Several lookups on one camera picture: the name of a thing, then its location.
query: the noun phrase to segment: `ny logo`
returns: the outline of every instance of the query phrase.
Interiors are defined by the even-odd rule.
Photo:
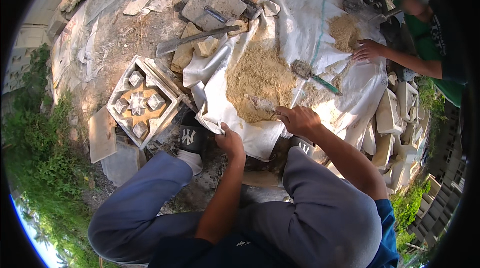
[[[195,136],[195,130],[193,130],[190,135],[189,129],[183,129],[183,136],[181,137],[181,142],[185,144],[185,141],[187,141],[187,145],[190,145],[194,142],[194,136]]]
[[[309,151],[310,147],[307,146],[307,144],[303,144],[303,147],[302,147],[302,143],[299,142],[299,143],[298,143],[298,146],[300,146],[300,148],[303,150],[303,152],[305,152],[306,154],[308,154],[308,151]]]

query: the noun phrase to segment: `gray pants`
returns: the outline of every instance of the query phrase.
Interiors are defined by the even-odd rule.
[[[145,264],[162,237],[193,237],[202,212],[156,217],[191,179],[185,162],[156,154],[93,215],[88,238],[95,252]],[[288,152],[283,184],[294,203],[249,205],[239,211],[237,226],[262,234],[301,267],[367,267],[382,236],[373,199],[300,147]]]

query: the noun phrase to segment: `hand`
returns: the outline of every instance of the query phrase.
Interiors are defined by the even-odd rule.
[[[353,59],[357,61],[369,60],[382,56],[383,50],[386,48],[385,45],[370,39],[358,40],[357,42],[363,44],[353,52]]]
[[[277,107],[278,118],[285,124],[286,130],[294,135],[309,138],[322,127],[322,121],[313,109],[296,106],[293,109]]]
[[[246,155],[243,150],[243,142],[240,135],[232,131],[225,122],[220,123],[220,126],[225,131],[225,134],[215,135],[215,141],[218,147],[226,152],[230,160],[236,157],[245,158]]]

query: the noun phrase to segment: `building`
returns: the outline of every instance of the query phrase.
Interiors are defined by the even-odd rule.
[[[429,247],[433,247],[438,237],[446,230],[447,225],[460,202],[462,192],[458,187],[446,183],[442,185],[429,175],[430,191],[423,193],[420,208],[415,220],[407,228],[417,239],[414,245],[421,246],[425,240]]]
[[[462,191],[466,164],[462,160],[460,144],[460,109],[445,101],[444,115],[447,120],[437,136],[435,144],[438,151],[429,161],[428,173],[432,174],[438,183],[446,184],[447,187],[457,186]]]

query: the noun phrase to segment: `foot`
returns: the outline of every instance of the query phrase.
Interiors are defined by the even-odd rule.
[[[315,151],[315,143],[310,141],[309,139],[305,137],[300,137],[294,135],[293,137],[290,138],[290,147],[293,146],[298,146],[300,147],[303,152],[310,158],[313,157],[314,151]]]
[[[177,158],[187,163],[193,175],[203,169],[201,154],[205,152],[208,130],[195,119],[195,112],[189,111],[180,123],[180,148]]]

